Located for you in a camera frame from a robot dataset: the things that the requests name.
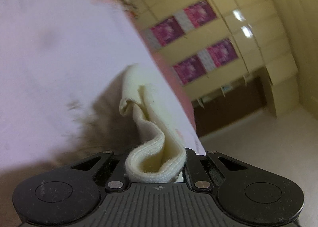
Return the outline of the cream knitted sweater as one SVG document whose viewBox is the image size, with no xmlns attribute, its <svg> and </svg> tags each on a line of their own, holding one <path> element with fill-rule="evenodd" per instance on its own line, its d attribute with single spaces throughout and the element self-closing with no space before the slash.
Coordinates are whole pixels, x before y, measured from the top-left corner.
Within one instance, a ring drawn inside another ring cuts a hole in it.
<svg viewBox="0 0 318 227">
<path fill-rule="evenodd" d="M 141 64 L 128 66 L 123 75 L 119 112 L 133 117 L 141 139 L 125 161 L 134 182 L 174 182 L 187 157 L 183 137 L 159 96 L 158 82 L 154 71 Z"/>
</svg>

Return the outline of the dark wooden door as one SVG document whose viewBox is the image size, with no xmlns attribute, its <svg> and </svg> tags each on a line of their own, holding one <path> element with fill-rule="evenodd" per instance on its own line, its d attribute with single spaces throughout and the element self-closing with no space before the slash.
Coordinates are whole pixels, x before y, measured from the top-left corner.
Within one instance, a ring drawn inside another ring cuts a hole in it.
<svg viewBox="0 0 318 227">
<path fill-rule="evenodd" d="M 254 78 L 225 95 L 220 95 L 203 106 L 194 108 L 196 133 L 210 134 L 267 106 L 261 79 Z"/>
</svg>

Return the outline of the corner shelf with items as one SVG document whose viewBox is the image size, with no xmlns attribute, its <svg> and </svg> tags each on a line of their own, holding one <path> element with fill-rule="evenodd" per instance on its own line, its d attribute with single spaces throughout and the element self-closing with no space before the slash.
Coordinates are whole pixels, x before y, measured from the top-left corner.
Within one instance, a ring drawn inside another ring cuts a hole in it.
<svg viewBox="0 0 318 227">
<path fill-rule="evenodd" d="M 241 87 L 241 86 L 247 86 L 249 82 L 251 82 L 254 78 L 254 74 L 248 73 L 246 75 L 243 75 L 242 78 L 239 78 L 233 82 L 230 82 L 229 84 L 225 84 L 221 86 L 220 88 L 208 93 L 207 95 L 204 95 L 201 98 L 196 99 L 192 102 L 193 108 L 196 107 L 204 107 L 204 104 L 213 101 L 214 99 L 218 97 L 225 97 L 227 93 L 233 91 L 234 89 Z"/>
</svg>

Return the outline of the cream wardrobe with posters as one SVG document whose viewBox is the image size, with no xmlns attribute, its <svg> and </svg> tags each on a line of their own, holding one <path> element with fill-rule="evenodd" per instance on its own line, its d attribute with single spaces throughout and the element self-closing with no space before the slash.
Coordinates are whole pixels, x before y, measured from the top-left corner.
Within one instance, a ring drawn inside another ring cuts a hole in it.
<svg viewBox="0 0 318 227">
<path fill-rule="evenodd" d="M 189 99 L 252 73 L 274 115 L 299 104 L 298 68 L 272 0 L 138 1 L 147 6 L 138 25 Z"/>
</svg>

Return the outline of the lilac floral bed sheet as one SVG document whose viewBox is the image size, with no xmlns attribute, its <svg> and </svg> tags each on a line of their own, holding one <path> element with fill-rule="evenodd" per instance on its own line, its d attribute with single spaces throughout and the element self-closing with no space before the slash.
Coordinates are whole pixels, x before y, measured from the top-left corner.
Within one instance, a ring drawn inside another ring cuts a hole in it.
<svg viewBox="0 0 318 227">
<path fill-rule="evenodd" d="M 11 196 L 40 172 L 138 132 L 119 112 L 121 73 L 141 63 L 159 78 L 185 146 L 204 148 L 118 0 L 1 0 L 1 226 L 18 226 Z"/>
</svg>

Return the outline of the pink checked bed cover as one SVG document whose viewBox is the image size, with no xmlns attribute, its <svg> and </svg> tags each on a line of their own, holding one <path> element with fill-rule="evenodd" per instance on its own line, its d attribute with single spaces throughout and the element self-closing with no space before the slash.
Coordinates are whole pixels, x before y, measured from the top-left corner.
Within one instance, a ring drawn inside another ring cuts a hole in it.
<svg viewBox="0 0 318 227">
<path fill-rule="evenodd" d="M 169 65 L 166 63 L 166 60 L 161 56 L 158 52 L 155 51 L 153 47 L 151 47 L 150 42 L 146 40 L 145 34 L 141 30 L 141 26 L 138 25 L 139 17 L 147 10 L 147 6 L 143 3 L 143 1 L 138 0 L 118 0 L 122 3 L 124 10 L 127 13 L 127 16 L 130 18 L 132 23 L 134 24 L 135 29 L 138 31 L 139 36 L 145 43 L 146 47 L 148 48 L 154 62 L 156 63 L 158 69 L 162 73 L 163 77 L 169 84 L 170 88 L 172 89 L 173 93 L 175 94 L 176 98 L 180 102 L 180 105 L 183 108 L 183 111 L 190 121 L 192 128 L 196 128 L 195 124 L 195 116 L 194 116 L 194 109 L 192 107 L 191 101 L 188 99 L 185 92 L 182 90 L 182 87 L 173 73 L 173 70 Z"/>
</svg>

